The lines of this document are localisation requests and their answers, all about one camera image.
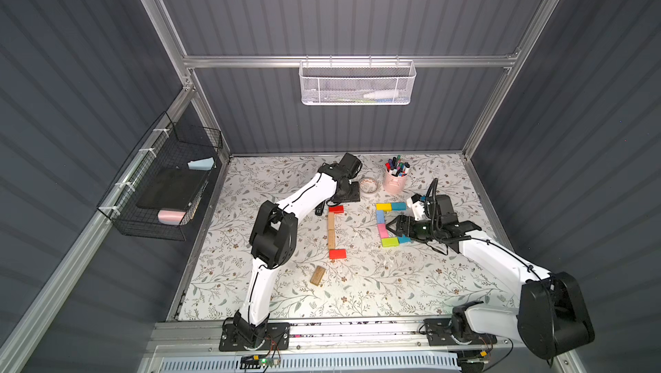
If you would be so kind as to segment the yellow block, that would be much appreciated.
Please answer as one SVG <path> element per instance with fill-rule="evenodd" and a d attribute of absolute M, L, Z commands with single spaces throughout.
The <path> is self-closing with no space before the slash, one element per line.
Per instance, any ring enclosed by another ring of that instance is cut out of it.
<path fill-rule="evenodd" d="M 392 211 L 391 203 L 380 203 L 376 205 L 377 211 Z"/>

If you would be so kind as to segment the wooden block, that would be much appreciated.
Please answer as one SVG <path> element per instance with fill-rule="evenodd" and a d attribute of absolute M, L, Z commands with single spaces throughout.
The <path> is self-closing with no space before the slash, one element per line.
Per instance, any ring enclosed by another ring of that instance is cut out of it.
<path fill-rule="evenodd" d="M 329 212 L 327 216 L 327 228 L 329 231 L 334 231 L 335 230 L 335 217 L 336 214 L 333 212 Z"/>
<path fill-rule="evenodd" d="M 334 250 L 336 248 L 336 234 L 334 230 L 328 230 L 328 235 L 327 235 L 327 246 L 329 250 Z"/>
<path fill-rule="evenodd" d="M 323 266 L 317 266 L 310 278 L 310 283 L 315 286 L 322 285 L 323 278 L 325 276 L 326 269 Z"/>

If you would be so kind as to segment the red block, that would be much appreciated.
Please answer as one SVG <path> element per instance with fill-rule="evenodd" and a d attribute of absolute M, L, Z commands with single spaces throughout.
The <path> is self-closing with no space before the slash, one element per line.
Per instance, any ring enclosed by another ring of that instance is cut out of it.
<path fill-rule="evenodd" d="M 342 205 L 332 206 L 329 208 L 329 212 L 333 214 L 344 214 L 344 206 Z"/>
<path fill-rule="evenodd" d="M 345 249 L 332 249 L 329 251 L 330 259 L 346 259 L 347 251 Z"/>

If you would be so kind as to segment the lime green block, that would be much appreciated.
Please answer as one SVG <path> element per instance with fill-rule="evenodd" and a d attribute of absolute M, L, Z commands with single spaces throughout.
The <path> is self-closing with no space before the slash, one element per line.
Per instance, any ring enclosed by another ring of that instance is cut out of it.
<path fill-rule="evenodd" d="M 400 242 L 398 237 L 388 237 L 380 240 L 382 247 L 398 247 Z"/>

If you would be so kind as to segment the pink block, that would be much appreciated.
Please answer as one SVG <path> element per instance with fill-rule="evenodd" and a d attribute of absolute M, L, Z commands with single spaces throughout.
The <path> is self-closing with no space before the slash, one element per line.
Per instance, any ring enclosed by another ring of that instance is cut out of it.
<path fill-rule="evenodd" d="M 378 228 L 380 238 L 387 239 L 387 238 L 390 237 L 390 235 L 388 233 L 388 230 L 387 230 L 387 227 L 384 223 L 378 223 L 377 228 Z"/>

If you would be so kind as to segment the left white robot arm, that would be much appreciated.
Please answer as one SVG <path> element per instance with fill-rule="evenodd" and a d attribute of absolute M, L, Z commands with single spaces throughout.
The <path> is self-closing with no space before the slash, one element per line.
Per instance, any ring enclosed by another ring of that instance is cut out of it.
<path fill-rule="evenodd" d="M 353 201 L 360 194 L 355 178 L 362 167 L 356 156 L 346 153 L 340 161 L 323 163 L 294 194 L 260 205 L 250 233 L 250 283 L 241 308 L 232 318 L 232 326 L 248 347 L 257 348 L 266 339 L 270 297 L 280 268 L 294 255 L 300 221 L 327 201 Z"/>

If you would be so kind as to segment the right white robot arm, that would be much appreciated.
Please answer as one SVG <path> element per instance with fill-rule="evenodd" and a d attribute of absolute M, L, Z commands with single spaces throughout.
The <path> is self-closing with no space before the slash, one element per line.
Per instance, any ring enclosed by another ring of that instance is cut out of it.
<path fill-rule="evenodd" d="M 518 306 L 497 308 L 484 299 L 454 307 L 446 331 L 460 345 L 484 336 L 522 342 L 543 360 L 553 359 L 593 342 L 595 329 L 578 280 L 552 273 L 493 240 L 471 221 L 461 221 L 446 195 L 414 195 L 406 201 L 411 215 L 399 214 L 384 223 L 389 238 L 444 245 L 508 285 Z"/>

